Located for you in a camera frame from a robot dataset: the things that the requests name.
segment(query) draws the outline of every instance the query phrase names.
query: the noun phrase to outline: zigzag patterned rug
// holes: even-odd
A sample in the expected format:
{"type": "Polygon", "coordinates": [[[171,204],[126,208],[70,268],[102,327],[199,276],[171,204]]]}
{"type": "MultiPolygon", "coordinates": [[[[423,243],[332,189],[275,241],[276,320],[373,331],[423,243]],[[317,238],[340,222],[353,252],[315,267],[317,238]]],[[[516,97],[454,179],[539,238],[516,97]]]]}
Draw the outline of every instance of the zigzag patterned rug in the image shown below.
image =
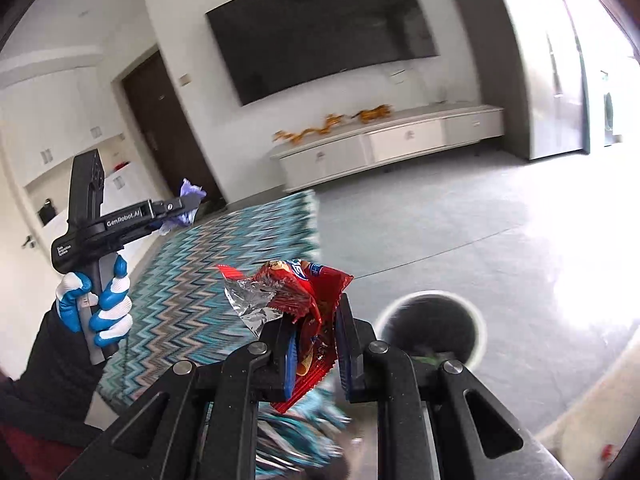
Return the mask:
{"type": "Polygon", "coordinates": [[[130,292],[133,328],[98,385],[105,402],[121,413],[175,362],[210,364],[253,340],[215,265],[251,274],[266,260],[318,260],[317,209],[308,190],[170,238],[130,292]]]}

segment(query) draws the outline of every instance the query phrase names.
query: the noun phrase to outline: flat screen tv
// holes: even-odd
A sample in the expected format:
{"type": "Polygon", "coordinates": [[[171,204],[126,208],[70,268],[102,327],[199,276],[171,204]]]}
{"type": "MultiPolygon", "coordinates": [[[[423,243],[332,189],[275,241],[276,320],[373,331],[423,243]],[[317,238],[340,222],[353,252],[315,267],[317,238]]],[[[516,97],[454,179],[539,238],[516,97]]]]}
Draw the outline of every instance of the flat screen tv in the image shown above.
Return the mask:
{"type": "Polygon", "coordinates": [[[243,105],[344,70],[438,55],[417,0],[231,0],[207,17],[243,105]]]}

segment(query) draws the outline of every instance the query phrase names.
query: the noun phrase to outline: white tv cabinet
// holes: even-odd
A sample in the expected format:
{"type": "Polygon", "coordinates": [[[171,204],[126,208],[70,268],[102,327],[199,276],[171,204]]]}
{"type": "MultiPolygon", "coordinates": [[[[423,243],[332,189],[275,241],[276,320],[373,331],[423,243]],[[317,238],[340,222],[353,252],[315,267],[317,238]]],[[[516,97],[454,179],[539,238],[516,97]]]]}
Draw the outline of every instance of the white tv cabinet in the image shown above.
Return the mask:
{"type": "Polygon", "coordinates": [[[283,142],[270,152],[286,191],[414,156],[473,144],[502,131],[502,108],[471,103],[436,104],[395,112],[368,124],[350,123],[330,134],[283,142]]]}

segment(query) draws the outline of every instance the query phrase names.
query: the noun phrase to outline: orange dragon figurine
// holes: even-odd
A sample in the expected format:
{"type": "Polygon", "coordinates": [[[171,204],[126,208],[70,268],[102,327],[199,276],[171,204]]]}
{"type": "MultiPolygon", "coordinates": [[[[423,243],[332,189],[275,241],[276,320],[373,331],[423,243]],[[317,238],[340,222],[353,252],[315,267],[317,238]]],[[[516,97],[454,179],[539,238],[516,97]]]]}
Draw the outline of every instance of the orange dragon figurine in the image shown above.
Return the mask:
{"type": "Polygon", "coordinates": [[[360,110],[354,116],[351,116],[351,119],[355,119],[356,117],[360,119],[361,123],[367,124],[376,119],[384,119],[391,115],[391,106],[389,105],[380,105],[373,108],[373,110],[360,110]]]}
{"type": "Polygon", "coordinates": [[[334,115],[334,114],[327,115],[327,117],[324,118],[324,126],[322,128],[307,128],[306,130],[302,130],[298,134],[292,134],[292,133],[280,130],[279,132],[276,132],[275,134],[273,134],[273,142],[280,139],[286,139],[286,140],[290,140],[292,144],[297,144],[302,139],[304,139],[306,134],[316,132],[320,135],[326,135],[331,131],[331,128],[333,128],[334,126],[337,126],[342,122],[343,117],[344,115],[334,115]]]}

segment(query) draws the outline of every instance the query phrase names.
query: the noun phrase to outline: gloved hand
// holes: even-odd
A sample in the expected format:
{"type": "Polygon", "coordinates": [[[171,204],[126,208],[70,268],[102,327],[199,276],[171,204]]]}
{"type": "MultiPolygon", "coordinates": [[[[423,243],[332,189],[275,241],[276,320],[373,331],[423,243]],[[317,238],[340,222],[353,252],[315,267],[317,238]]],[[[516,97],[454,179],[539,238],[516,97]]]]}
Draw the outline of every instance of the gloved hand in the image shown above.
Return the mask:
{"type": "Polygon", "coordinates": [[[65,274],[56,289],[56,307],[62,323],[71,332],[80,332],[80,317],[76,300],[87,295],[90,305],[98,304],[100,310],[91,316],[89,328],[96,332],[94,342],[100,348],[123,339],[129,333],[133,318],[129,292],[127,263],[118,255],[113,266],[113,279],[107,284],[100,297],[91,291],[91,280],[80,272],[65,274]]]}

